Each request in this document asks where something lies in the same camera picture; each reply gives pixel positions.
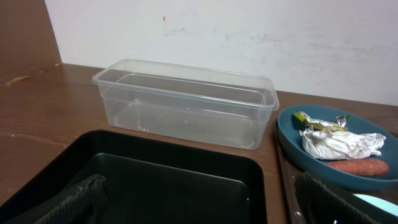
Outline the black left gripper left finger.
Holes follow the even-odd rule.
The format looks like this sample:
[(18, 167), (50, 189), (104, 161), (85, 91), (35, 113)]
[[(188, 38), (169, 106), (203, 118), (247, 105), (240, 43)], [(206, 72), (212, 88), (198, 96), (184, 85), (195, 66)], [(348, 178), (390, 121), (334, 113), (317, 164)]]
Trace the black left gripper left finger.
[(94, 174), (6, 222), (11, 224), (98, 223), (107, 201), (106, 178), (101, 174)]

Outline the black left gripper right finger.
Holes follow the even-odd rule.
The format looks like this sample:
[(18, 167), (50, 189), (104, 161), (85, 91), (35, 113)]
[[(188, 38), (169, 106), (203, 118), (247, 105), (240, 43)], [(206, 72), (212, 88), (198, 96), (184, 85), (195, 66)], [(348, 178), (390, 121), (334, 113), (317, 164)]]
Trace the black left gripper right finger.
[(298, 175), (294, 185), (298, 205), (307, 223), (379, 223), (370, 205), (308, 173)]

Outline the white paper napkin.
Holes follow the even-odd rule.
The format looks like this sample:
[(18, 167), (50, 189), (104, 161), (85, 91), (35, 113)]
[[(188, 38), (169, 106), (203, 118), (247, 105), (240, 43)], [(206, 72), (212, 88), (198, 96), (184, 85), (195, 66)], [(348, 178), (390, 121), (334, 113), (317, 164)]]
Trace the white paper napkin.
[(354, 134), (349, 131), (299, 131), (302, 147), (315, 159), (350, 160), (381, 156), (386, 137), (379, 133)]

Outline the light blue bowl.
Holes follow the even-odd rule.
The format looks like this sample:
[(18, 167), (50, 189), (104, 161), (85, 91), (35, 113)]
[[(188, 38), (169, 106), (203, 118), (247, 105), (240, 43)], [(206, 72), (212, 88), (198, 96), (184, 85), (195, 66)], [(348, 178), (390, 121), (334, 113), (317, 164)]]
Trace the light blue bowl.
[(381, 210), (384, 210), (385, 212), (398, 216), (398, 206), (394, 203), (370, 195), (355, 194), (355, 196), (376, 206), (377, 208), (380, 208)]

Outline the orange carrot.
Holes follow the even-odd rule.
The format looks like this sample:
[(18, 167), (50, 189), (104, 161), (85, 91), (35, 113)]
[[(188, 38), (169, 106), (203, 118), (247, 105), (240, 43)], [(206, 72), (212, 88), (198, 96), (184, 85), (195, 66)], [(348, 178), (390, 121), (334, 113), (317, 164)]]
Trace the orange carrot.
[(352, 159), (329, 162), (328, 166), (353, 175), (378, 177), (389, 172), (389, 166), (380, 159)]

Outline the green yellow snack wrapper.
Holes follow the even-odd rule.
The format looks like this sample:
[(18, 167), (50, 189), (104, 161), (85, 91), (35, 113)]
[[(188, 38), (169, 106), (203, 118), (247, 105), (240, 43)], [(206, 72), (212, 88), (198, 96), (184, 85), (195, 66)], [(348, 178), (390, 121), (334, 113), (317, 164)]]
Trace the green yellow snack wrapper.
[(351, 118), (351, 115), (346, 114), (343, 116), (337, 116), (333, 121), (324, 121), (321, 119), (311, 118), (303, 111), (296, 112), (293, 116), (306, 126), (312, 126), (314, 129), (320, 131), (332, 132), (347, 131), (347, 120)]

